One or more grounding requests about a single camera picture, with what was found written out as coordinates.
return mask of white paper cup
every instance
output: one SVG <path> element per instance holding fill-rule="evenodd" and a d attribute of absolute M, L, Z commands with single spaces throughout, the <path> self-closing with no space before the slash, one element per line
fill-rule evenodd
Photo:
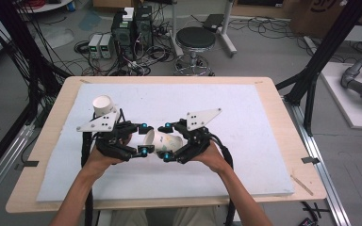
<path fill-rule="evenodd" d="M 117 109 L 111 101 L 110 97 L 106 95 L 95 98 L 95 100 L 92 102 L 92 105 L 96 117 L 104 116 L 110 112 L 117 112 Z"/>
<path fill-rule="evenodd" d="M 175 152 L 182 147 L 182 138 L 151 130 L 146 134 L 143 144 L 155 145 L 155 152 L 168 150 Z"/>

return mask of gray floor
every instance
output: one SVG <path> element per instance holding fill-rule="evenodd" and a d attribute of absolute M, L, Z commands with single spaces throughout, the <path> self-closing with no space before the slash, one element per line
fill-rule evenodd
<path fill-rule="evenodd" d="M 73 51 L 76 42 L 87 40 L 93 32 L 109 31 L 111 21 L 99 17 L 103 15 L 110 16 L 107 13 L 95 13 L 85 6 L 73 13 L 64 9 L 43 13 L 39 18 L 41 22 L 50 23 L 66 17 L 63 22 L 52 24 L 65 26 L 74 33 L 73 42 L 55 49 L 65 61 L 80 58 Z M 183 26 L 191 20 L 193 19 L 190 17 L 180 19 L 178 24 Z M 228 57 L 219 41 L 213 50 L 203 53 L 216 76 L 268 76 L 274 83 L 278 83 L 301 71 L 310 59 L 306 50 L 300 48 L 295 39 L 268 39 L 246 27 L 241 30 L 230 28 L 228 34 L 238 49 L 233 58 Z M 362 57 L 349 43 L 339 48 L 338 54 L 345 58 Z M 77 65 L 70 69 L 74 74 L 82 73 Z M 151 69 L 150 75 L 173 74 L 172 63 L 159 63 Z M 280 93 L 285 94 L 288 90 L 283 89 Z M 10 59 L 5 54 L 0 54 L 0 140 L 24 109 L 26 98 L 25 82 Z M 362 130 L 349 127 L 321 79 L 318 82 L 313 113 L 313 133 L 350 222 L 352 225 L 362 225 Z M 0 225 L 47 225 L 54 213 L 12 215 L 5 210 L 8 197 L 21 173 L 14 169 L 18 163 L 19 159 L 0 185 Z M 316 204 L 320 209 L 329 209 L 326 201 L 318 201 Z M 262 206 L 274 225 L 298 225 L 305 218 L 310 218 L 299 202 L 263 203 Z M 169 225 L 172 210 L 149 211 L 148 215 L 151 225 Z M 335 225 L 330 213 L 321 212 L 320 225 Z"/>

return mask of white board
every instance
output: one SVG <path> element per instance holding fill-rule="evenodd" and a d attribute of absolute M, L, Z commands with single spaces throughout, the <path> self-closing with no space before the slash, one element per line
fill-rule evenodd
<path fill-rule="evenodd" d="M 156 129 L 187 112 L 222 108 L 206 127 L 228 147 L 236 174 L 253 195 L 294 192 L 266 113 L 250 85 L 84 84 L 49 160 L 38 201 L 64 199 L 80 170 L 82 134 L 76 126 L 91 119 L 92 100 L 108 95 L 125 119 Z M 134 134 L 130 146 L 141 144 Z M 164 163 L 155 154 L 110 167 L 93 187 L 96 200 L 227 196 L 219 176 L 200 162 Z"/>
<path fill-rule="evenodd" d="M 343 73 L 351 66 L 352 64 L 328 63 L 322 70 L 322 77 L 351 128 L 362 129 L 362 99 L 357 92 L 340 85 Z M 362 68 L 356 80 L 362 83 Z"/>

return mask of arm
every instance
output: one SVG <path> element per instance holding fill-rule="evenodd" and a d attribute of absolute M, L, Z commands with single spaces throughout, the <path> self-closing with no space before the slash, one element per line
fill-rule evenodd
<path fill-rule="evenodd" d="M 222 158 L 214 142 L 211 141 L 206 151 L 194 157 L 192 160 L 204 163 L 210 167 L 212 171 L 219 174 L 227 188 L 230 199 L 238 211 L 242 225 L 272 225 L 266 214 L 245 189 L 238 176 Z"/>
<path fill-rule="evenodd" d="M 94 147 L 87 163 L 75 177 L 63 204 L 50 225 L 77 225 L 93 183 L 104 174 L 110 165 L 121 162 L 122 160 L 103 156 Z"/>

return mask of person's right hand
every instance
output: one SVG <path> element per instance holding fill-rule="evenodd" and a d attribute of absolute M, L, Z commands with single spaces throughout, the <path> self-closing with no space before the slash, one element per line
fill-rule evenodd
<path fill-rule="evenodd" d="M 222 171 L 230 168 L 228 163 L 224 160 L 220 154 L 219 149 L 216 144 L 210 140 L 210 145 L 207 149 L 200 153 L 199 155 L 193 157 L 191 161 L 200 161 L 210 167 L 210 169 L 216 173 L 221 173 Z"/>

